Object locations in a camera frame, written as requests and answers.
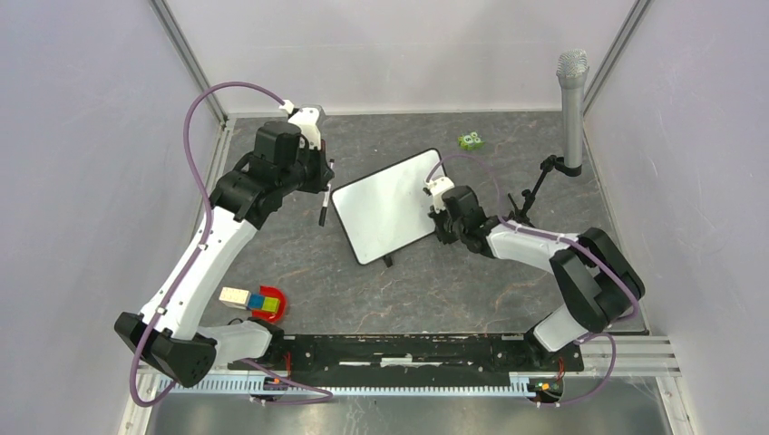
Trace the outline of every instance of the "wall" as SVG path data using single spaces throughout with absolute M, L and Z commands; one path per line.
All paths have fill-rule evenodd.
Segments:
M 558 56 L 594 70 L 633 0 L 168 0 L 211 82 L 330 112 L 557 110 Z M 276 111 L 225 94 L 229 112 Z
M 655 2 L 588 115 L 704 434 L 765 433 L 769 4 Z
M 0 53 L 0 432 L 115 433 L 131 353 L 112 325 L 200 203 L 181 149 L 197 92 L 143 1 L 3 2 Z M 193 123 L 205 167 L 218 126 L 205 106 Z

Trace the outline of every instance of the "black border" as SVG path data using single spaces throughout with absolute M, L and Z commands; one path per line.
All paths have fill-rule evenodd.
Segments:
M 393 167 L 393 166 L 395 166 L 395 165 L 397 165 L 397 164 L 399 164 L 399 163 L 403 163 L 404 161 L 407 161 L 407 160 L 409 160 L 409 159 L 413 159 L 414 157 L 416 157 L 416 156 L 419 156 L 419 155 L 422 155 L 422 154 L 424 154 L 425 152 L 428 152 L 428 151 L 435 151 L 435 152 L 437 152 L 437 153 L 438 153 L 438 161 L 440 162 L 441 160 L 443 160 L 443 156 L 441 156 L 441 152 L 440 152 L 440 151 L 439 151 L 437 148 L 428 148 L 427 150 L 424 150 L 424 151 L 419 151 L 419 152 L 417 152 L 416 154 L 414 154 L 414 155 L 412 155 L 412 156 L 409 156 L 409 157 L 407 157 L 407 158 L 405 158 L 405 159 L 400 159 L 400 160 L 398 160 L 398 161 L 397 161 L 397 162 L 395 162 L 395 163 L 391 163 L 391 164 L 389 164 L 389 165 L 385 166 L 384 168 L 381 168 L 380 170 L 374 171 L 374 172 L 372 172 L 372 173 L 370 173 L 370 174 L 368 174 L 368 175 L 365 175 L 365 176 L 363 176 L 363 177 L 361 177 L 361 178 L 359 178 L 359 179 L 354 179 L 354 180 L 352 180 L 352 181 L 349 181 L 349 182 L 347 182 L 347 183 L 343 184 L 342 186 L 339 186 L 338 188 L 333 188 L 333 189 L 332 189 L 333 191 L 331 192 L 331 205 L 332 205 L 332 206 L 334 206 L 334 213 L 336 213 L 336 218 L 338 218 L 338 219 L 339 219 L 339 224 L 342 226 L 342 231 L 344 231 L 344 232 L 345 232 L 345 238 L 347 239 L 347 244 L 350 246 L 350 250 L 352 250 L 352 251 L 353 251 L 353 257 L 355 258 L 355 262 L 356 262 L 357 264 L 359 264 L 360 266 L 368 266 L 368 265 L 371 265 L 371 264 L 372 264 L 372 263 L 374 263 L 375 261 L 377 261 L 377 260 L 381 260 L 382 258 L 384 258 L 384 257 L 385 257 L 385 256 L 387 256 L 387 255 L 391 255 L 391 254 L 392 254 L 392 253 L 394 253 L 394 252 L 400 251 L 401 249 L 403 249 L 403 248 L 405 248 L 405 247 L 408 247 L 408 246 L 410 246 L 410 245 L 413 245 L 414 243 L 416 243 L 416 242 L 418 242 L 418 241 L 422 240 L 423 238 L 426 238 L 426 237 L 428 237 L 428 236 L 430 236 L 430 235 L 434 234 L 434 233 L 435 233 L 435 230 L 433 230 L 433 232 L 431 232 L 431 233 L 428 233 L 427 235 L 425 235 L 425 236 L 423 236 L 423 237 L 419 237 L 419 238 L 417 238 L 417 239 L 415 239 L 415 240 L 412 240 L 411 242 L 408 242 L 407 244 L 405 244 L 405 245 L 403 245 L 403 246 L 401 246 L 401 247 L 397 248 L 395 251 L 392 251 L 392 252 L 389 252 L 389 253 L 385 254 L 384 256 L 379 256 L 379 257 L 377 257 L 377 258 L 375 258 L 375 259 L 373 259 L 373 260 L 371 260 L 370 262 L 368 262 L 368 263 L 365 263 L 365 264 L 364 264 L 364 263 L 361 263 L 361 262 L 358 260 L 358 257 L 357 257 L 357 255 L 355 254 L 355 249 L 353 248 L 353 242 L 351 242 L 351 241 L 350 241 L 350 235 L 349 235 L 349 234 L 347 234 L 347 228 L 345 228 L 345 222 L 343 222 L 343 221 L 342 221 L 342 218 L 339 216 L 339 210 L 337 210 L 337 209 L 336 209 L 336 203 L 334 202 L 334 194 L 336 193 L 336 191 L 337 191 L 337 190 L 340 190 L 341 188 L 345 188 L 345 187 L 347 187 L 347 186 L 349 186 L 349 185 L 351 185 L 351 184 L 353 184 L 353 183 L 357 183 L 358 181 L 360 181 L 360 180 L 362 180 L 362 179 L 367 179 L 367 178 L 369 178 L 369 177 L 371 177 L 371 176 L 373 176 L 373 175 L 376 175 L 376 174 L 378 174 L 379 172 L 382 172 L 382 171 L 388 170 L 388 169 L 390 169 L 391 167 Z M 449 174 L 446 172 L 446 167 L 445 167 L 445 166 L 442 164 L 442 165 L 441 165 L 441 168 L 443 169 L 443 175 L 444 175 L 445 177 L 448 177 L 448 176 L 449 176 Z

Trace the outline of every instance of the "green toy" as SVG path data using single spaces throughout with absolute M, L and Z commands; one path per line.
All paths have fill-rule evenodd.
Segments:
M 484 143 L 486 143 L 483 141 L 483 139 L 481 139 L 481 136 L 478 136 L 478 133 L 475 131 L 470 134 L 460 136 L 458 141 L 460 148 L 468 151 L 477 150 L 482 147 Z

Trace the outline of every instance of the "floor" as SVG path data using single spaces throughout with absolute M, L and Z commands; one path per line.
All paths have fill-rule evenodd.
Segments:
M 265 120 L 238 120 L 226 168 L 253 148 Z M 333 183 L 341 186 L 428 148 L 459 151 L 457 137 L 477 131 L 486 140 L 472 151 L 493 166 L 503 189 L 516 199 L 539 176 L 540 162 L 559 153 L 559 112 L 484 112 L 330 117 L 322 127 Z M 493 185 L 467 161 L 449 161 L 447 173 L 495 208 Z M 288 311 L 280 326 L 290 334 L 525 332 L 562 304 L 552 275 L 511 261 L 470 253 L 463 245 L 422 239 L 394 254 L 394 266 L 360 266 L 329 208 L 317 225 L 322 198 L 286 197 L 262 231 L 243 249 L 222 285 L 256 291 L 272 285 L 285 292 Z M 589 159 L 580 177 L 553 172 L 532 209 L 535 226 L 564 232 L 599 227 L 613 236 L 607 207 Z M 203 325 L 222 325 L 246 312 L 227 308 L 218 292 Z M 615 331 L 642 331 L 643 320 Z
M 593 385 L 567 378 L 565 399 Z M 515 398 L 355 396 L 311 406 L 263 407 L 244 396 L 171 394 L 156 405 L 146 433 L 670 434 L 662 407 L 654 379 L 640 378 L 614 379 L 591 400 L 559 410 L 537 410 Z

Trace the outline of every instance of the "gray stone surface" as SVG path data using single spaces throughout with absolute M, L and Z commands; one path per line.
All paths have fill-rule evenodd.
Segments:
M 253 148 L 264 121 L 237 121 L 228 169 Z M 533 186 L 540 162 L 559 153 L 557 112 L 339 116 L 330 117 L 322 129 L 328 156 L 336 159 L 336 186 L 428 148 L 444 156 L 458 152 L 457 136 L 469 131 L 478 131 L 487 142 L 474 155 L 492 165 L 501 187 L 516 200 Z M 474 163 L 453 160 L 446 170 L 455 183 L 475 190 L 487 214 L 496 209 L 493 184 Z M 381 261 L 360 266 L 332 208 L 326 226 L 317 225 L 321 200 L 304 193 L 286 197 L 221 283 L 252 291 L 259 285 L 282 289 L 289 304 L 280 326 L 287 333 L 524 332 L 562 304 L 552 275 L 472 254 L 460 243 L 444 246 L 433 236 L 396 252 L 391 268 Z M 614 234 L 588 160 L 578 178 L 550 174 L 530 216 L 544 229 L 599 227 Z M 203 324 L 224 324 L 247 314 L 225 307 L 218 295 Z M 615 330 L 642 329 L 638 318 Z

